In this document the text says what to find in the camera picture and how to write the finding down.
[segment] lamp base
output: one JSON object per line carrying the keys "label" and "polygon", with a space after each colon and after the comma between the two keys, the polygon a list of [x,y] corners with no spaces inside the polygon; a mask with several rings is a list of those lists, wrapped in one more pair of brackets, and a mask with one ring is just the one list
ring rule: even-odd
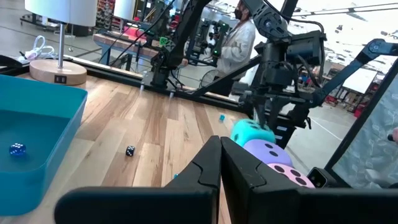
{"label": "lamp base", "polygon": [[30,63],[32,78],[61,85],[79,85],[86,82],[87,70],[75,63],[63,62],[63,68],[58,69],[57,60],[34,60]]}

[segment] face mask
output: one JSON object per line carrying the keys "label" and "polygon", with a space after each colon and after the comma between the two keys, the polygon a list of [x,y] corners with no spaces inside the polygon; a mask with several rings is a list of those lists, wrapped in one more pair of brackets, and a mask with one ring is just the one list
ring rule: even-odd
{"label": "face mask", "polygon": [[239,20],[242,19],[242,11],[240,11],[239,9],[235,9],[234,14],[235,14],[236,19],[239,19]]}

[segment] black die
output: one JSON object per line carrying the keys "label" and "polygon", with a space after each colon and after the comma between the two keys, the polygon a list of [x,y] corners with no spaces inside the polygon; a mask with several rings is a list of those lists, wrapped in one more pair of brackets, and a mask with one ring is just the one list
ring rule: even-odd
{"label": "black die", "polygon": [[134,146],[128,146],[126,149],[126,156],[133,156],[134,150],[136,150]]}

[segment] lamp pole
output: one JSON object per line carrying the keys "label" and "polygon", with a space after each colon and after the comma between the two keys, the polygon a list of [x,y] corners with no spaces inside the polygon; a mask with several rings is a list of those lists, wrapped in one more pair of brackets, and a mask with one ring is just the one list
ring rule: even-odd
{"label": "lamp pole", "polygon": [[60,53],[58,55],[58,69],[63,68],[63,42],[65,40],[65,24],[60,24]]}

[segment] lamp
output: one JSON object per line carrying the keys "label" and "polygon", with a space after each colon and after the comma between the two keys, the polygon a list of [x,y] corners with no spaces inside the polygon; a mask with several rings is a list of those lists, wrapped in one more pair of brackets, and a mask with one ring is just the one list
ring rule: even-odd
{"label": "lamp", "polygon": [[116,0],[113,15],[120,18],[120,33],[123,32],[123,19],[132,20],[136,0]]}
{"label": "lamp", "polygon": [[39,81],[64,85],[86,82],[87,70],[77,64],[63,61],[65,25],[95,26],[98,0],[25,0],[25,9],[34,14],[60,21],[60,50],[56,60],[34,60],[30,75]]}

